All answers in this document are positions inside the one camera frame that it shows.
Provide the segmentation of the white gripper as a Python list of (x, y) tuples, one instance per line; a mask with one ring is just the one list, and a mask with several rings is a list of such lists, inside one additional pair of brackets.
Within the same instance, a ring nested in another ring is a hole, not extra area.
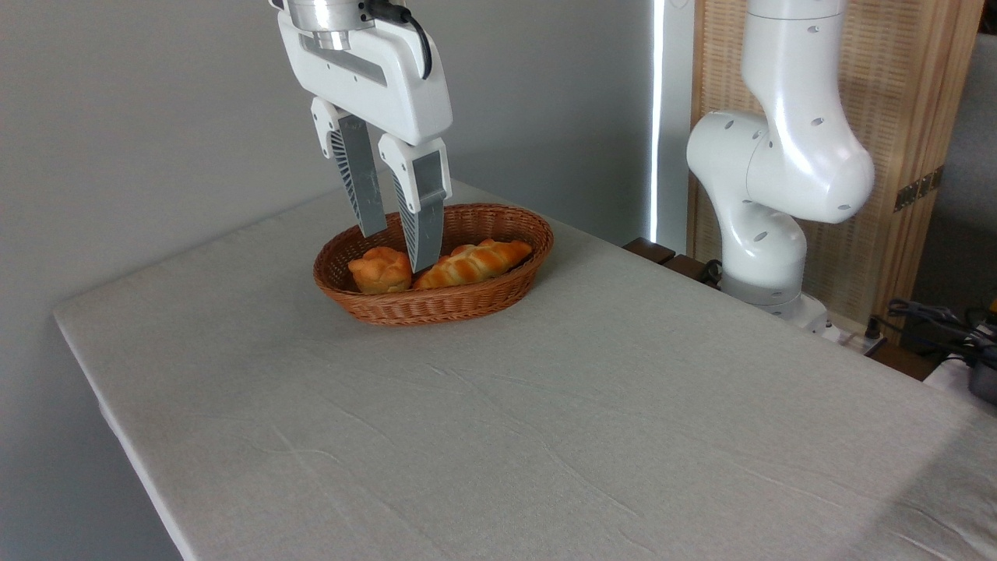
[(318, 47), (287, 12), (277, 21), (295, 77), (316, 96), (311, 115), (320, 149), (339, 171), (362, 234), (387, 228), (368, 122), (386, 132), (379, 152), (393, 174), (410, 269), (435, 265), (444, 202), (453, 194), (446, 146), (438, 138), (453, 113), (437, 47), (423, 79), (421, 43), (410, 27), (377, 20), (351, 33), (350, 49), (336, 51)]

